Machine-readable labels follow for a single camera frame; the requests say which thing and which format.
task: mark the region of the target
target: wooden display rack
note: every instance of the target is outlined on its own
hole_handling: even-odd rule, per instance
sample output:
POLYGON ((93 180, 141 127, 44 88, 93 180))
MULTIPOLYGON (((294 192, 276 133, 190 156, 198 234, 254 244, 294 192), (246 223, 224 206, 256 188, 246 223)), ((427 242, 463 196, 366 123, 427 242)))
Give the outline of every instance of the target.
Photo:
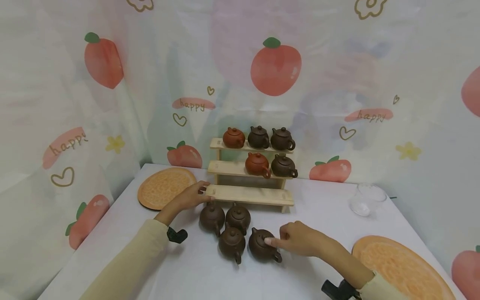
POLYGON ((213 138, 212 142, 210 143, 210 149, 216 150, 216 160, 210 161, 207 172, 214 175, 215 184, 209 185, 205 194, 213 196, 215 199, 221 201, 281 206, 282 213, 285 213, 289 206, 294 205, 291 193, 287 190, 284 190, 285 182, 291 179, 291 177, 278 177, 272 174, 271 179, 274 179, 278 182, 277 189, 220 185, 218 182, 218 176, 221 175, 257 177, 263 179, 263 176, 255 176, 247 173, 244 162, 222 161, 222 150, 269 152, 280 155, 292 154, 293 151, 277 151, 271 147, 267 149, 254 149, 248 145, 248 141, 245 141, 243 148, 227 148, 223 144, 223 140, 221 138, 213 138))

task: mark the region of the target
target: reddish-brown teapot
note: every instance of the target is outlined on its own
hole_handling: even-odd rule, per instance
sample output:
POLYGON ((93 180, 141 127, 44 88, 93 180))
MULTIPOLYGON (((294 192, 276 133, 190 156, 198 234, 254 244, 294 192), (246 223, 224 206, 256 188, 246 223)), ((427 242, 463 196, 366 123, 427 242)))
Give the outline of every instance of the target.
POLYGON ((208 231, 213 231, 217 237, 220 237, 220 229, 224 222, 225 212, 220 205, 214 202, 207 203, 200 212, 200 224, 208 231))
POLYGON ((248 134, 248 145, 255 149, 266 149, 270 147, 267 130, 265 128, 262 128, 261 126, 250 126, 250 133, 248 134))
POLYGON ((263 176, 267 179, 272 175, 268 168, 268 159, 260 153, 249 152, 248 158, 245 160, 245 168, 249 174, 263 176))
POLYGON ((229 226, 240 230, 243 235, 247 235, 247 228, 250 225, 251 217, 248 209, 235 202, 233 206, 227 211, 225 223, 229 226))
POLYGON ((275 154, 271 168, 275 176, 297 178, 299 175, 293 160, 286 156, 275 154))
POLYGON ((228 224, 225 231, 222 232, 218 240, 218 247, 226 257, 235 259, 237 264, 241 264, 241 255, 245 250, 245 238, 240 230, 229 227, 228 224))
POLYGON ((270 139, 272 148, 279 151, 283 151, 283 150, 291 151, 295 149, 295 141, 292 139, 292 135, 290 131, 288 131, 285 127, 282 127, 279 130, 276 130, 275 128, 273 128, 272 130, 273 130, 273 134, 272 134, 272 138, 270 139))
POLYGON ((245 135, 240 129, 229 127, 223 134, 223 143, 228 148, 242 148, 245 144, 245 135))
POLYGON ((250 239, 248 240, 248 248, 250 248, 253 257, 260 261, 273 259, 277 263, 281 263, 282 256, 280 255, 280 252, 278 252, 275 247, 265 244, 264 241, 265 238, 273 237, 274 236, 270 231, 253 227, 252 235, 250 235, 250 239))

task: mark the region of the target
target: shelf tier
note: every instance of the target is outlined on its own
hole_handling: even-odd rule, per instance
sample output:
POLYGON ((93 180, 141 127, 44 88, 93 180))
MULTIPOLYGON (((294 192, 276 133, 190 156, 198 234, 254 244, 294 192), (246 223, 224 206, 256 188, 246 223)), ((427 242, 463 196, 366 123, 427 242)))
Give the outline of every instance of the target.
MULTIPOLYGON (((247 173, 245 169, 245 162, 242 161, 223 161, 223 160, 211 160, 207 169, 208 173, 216 175, 230 175, 230 176, 243 176, 243 177, 257 177, 263 178, 263 176, 251 175, 247 173)), ((272 174, 271 179, 292 179, 292 177, 278 177, 272 174)))
POLYGON ((220 201, 277 205, 282 207, 294 205, 292 195, 287 190, 211 184, 207 186, 205 194, 213 196, 216 200, 220 201))
POLYGON ((243 148, 228 148, 223 143, 223 139, 214 137, 210 143, 210 149, 215 150, 233 150, 233 151, 248 151, 248 152, 270 152, 270 153, 278 153, 278 154, 292 154, 293 151, 285 150, 285 151, 278 151, 273 149, 272 147, 268 147, 266 149, 255 149, 248 145, 248 141, 245 141, 243 148))

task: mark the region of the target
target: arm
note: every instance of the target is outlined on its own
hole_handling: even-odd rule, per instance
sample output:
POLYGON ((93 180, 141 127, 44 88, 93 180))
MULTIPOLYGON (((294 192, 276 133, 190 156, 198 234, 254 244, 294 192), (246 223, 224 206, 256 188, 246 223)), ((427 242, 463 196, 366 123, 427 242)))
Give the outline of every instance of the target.
POLYGON ((199 181, 176 196, 153 220, 146 220, 135 237, 113 258, 88 287, 80 300, 127 300, 148 266, 164 250, 167 229, 179 212, 212 201, 203 195, 206 185, 199 181))
POLYGON ((364 300, 407 299, 380 274, 365 267, 339 242, 299 221, 283 225, 280 239, 267 238, 265 243, 298 255, 322 259, 356 288, 364 300))

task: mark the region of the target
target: teapot lid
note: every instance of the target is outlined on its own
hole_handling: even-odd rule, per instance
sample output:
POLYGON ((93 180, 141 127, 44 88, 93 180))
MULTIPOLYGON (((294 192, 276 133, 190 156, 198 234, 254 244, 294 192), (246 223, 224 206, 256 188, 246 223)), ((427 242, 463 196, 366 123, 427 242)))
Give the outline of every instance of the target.
POLYGON ((243 206, 234 206, 231 208, 231 213, 235 220, 243 220, 247 217, 248 211, 243 206))
POLYGON ((267 129, 263 128, 262 126, 257 126, 257 127, 251 127, 251 130, 253 133, 258 134, 258 135, 264 135, 267 133, 267 129))
POLYGON ((273 234, 265 229, 256 229, 255 227, 252 228, 252 234, 255 235, 255 241, 260 247, 269 248, 271 246, 265 244, 265 238, 273 238, 273 234))
POLYGON ((235 227, 227 227, 221 238, 225 244, 235 246, 243 239, 243 234, 235 227))
POLYGON ((208 220, 218 219, 218 217, 222 214, 220 210, 222 210, 222 208, 214 203, 207 203, 207 206, 204 208, 204 216, 208 220))
POLYGON ((273 133, 282 137, 291 136, 290 131, 288 131, 285 127, 282 127, 280 130, 273 130, 273 133))
POLYGON ((230 134, 230 135, 240 135, 241 131, 238 130, 237 128, 235 128, 235 127, 233 127, 233 128, 229 127, 227 129, 227 133, 230 134))
POLYGON ((258 152, 257 153, 249 152, 248 158, 250 162, 257 165, 261 165, 261 164, 264 164, 265 162, 268 162, 267 158, 258 152))
POLYGON ((277 158, 277 161, 283 165, 283 166, 291 166, 293 165, 293 160, 291 160, 290 158, 286 157, 286 156, 279 156, 277 158))

